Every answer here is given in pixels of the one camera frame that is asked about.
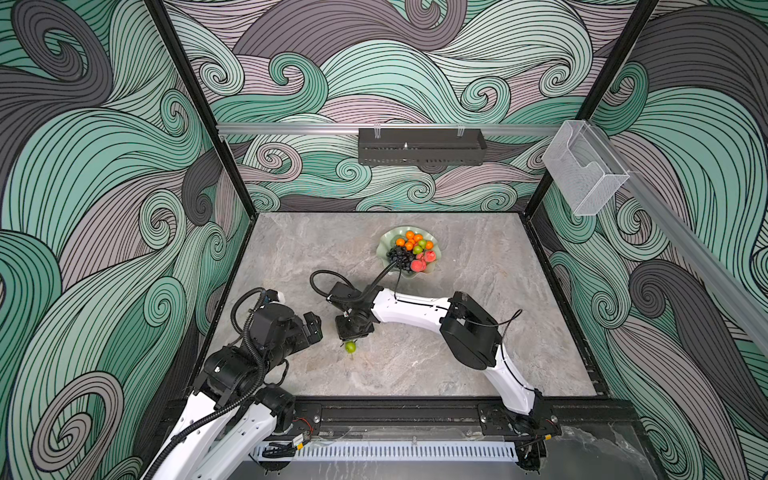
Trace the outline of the dark fake grape bunch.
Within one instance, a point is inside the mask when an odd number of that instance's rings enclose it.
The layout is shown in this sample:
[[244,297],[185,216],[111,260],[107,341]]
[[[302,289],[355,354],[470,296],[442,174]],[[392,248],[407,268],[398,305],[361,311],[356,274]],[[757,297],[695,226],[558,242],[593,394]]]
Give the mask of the dark fake grape bunch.
[[416,255],[406,246],[395,245],[387,252],[387,259],[404,273],[412,273],[411,264],[416,260]]

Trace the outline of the light green wavy fruit bowl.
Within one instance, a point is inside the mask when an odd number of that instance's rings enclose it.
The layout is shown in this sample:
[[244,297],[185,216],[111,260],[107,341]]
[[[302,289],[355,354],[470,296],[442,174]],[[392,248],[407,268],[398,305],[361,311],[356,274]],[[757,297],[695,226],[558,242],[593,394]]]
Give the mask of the light green wavy fruit bowl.
[[[392,247],[395,246],[395,240],[397,238],[404,238],[406,242],[412,241],[414,243],[414,247],[415,246],[419,246],[418,243],[415,243],[413,241],[413,239],[412,240],[408,240],[406,238],[405,234],[409,230],[413,231],[415,233],[415,235],[416,234],[421,234],[423,236],[423,240],[425,240],[426,242],[427,241],[432,241],[434,243],[434,247],[433,247],[432,250],[437,254],[437,259],[434,262],[432,262],[432,263],[427,263],[427,268],[423,272],[404,273],[402,270],[397,269],[395,267],[395,265],[392,268],[392,272],[394,274],[401,274],[404,278],[413,278],[413,277],[416,277],[416,276],[419,276],[419,275],[422,275],[422,274],[432,273],[436,269],[437,264],[440,262],[440,260],[442,258],[442,252],[440,250],[440,243],[438,242],[437,238],[434,235],[432,235],[431,233],[429,233],[426,230],[424,230],[422,228],[419,228],[419,227],[410,226],[410,225],[399,226],[399,227],[395,227],[394,229],[392,229],[392,230],[388,231],[387,233],[385,233],[380,238],[379,244],[378,244],[378,246],[376,248],[376,256],[377,256],[377,258],[382,262],[384,267],[389,266],[391,263],[387,259],[387,252]],[[422,256],[423,256],[423,254],[426,251],[428,251],[428,250],[426,248],[423,248],[423,252],[422,253],[415,254],[416,255],[416,259],[422,259]]]

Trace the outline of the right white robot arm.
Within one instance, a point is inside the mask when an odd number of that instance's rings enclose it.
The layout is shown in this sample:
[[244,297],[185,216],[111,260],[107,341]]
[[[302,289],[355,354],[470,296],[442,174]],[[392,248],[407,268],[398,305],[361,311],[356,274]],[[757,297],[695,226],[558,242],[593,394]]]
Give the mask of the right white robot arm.
[[336,325],[341,340],[363,338],[373,333],[377,323],[437,333],[459,363],[484,373],[507,410],[533,414],[541,392],[513,363],[501,324],[468,294],[457,291],[447,298],[427,298],[380,286],[359,291],[338,282],[323,297],[340,310]]

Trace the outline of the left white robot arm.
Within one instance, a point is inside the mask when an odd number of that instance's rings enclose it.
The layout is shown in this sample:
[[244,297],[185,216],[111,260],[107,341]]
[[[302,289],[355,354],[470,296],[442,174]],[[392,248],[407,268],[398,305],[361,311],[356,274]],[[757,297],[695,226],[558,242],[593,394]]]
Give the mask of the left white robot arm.
[[257,444],[293,423],[295,397],[280,383],[267,383],[267,375],[322,339],[318,315],[298,315],[277,299],[258,301],[241,326],[240,341],[206,359],[143,477],[229,478]]

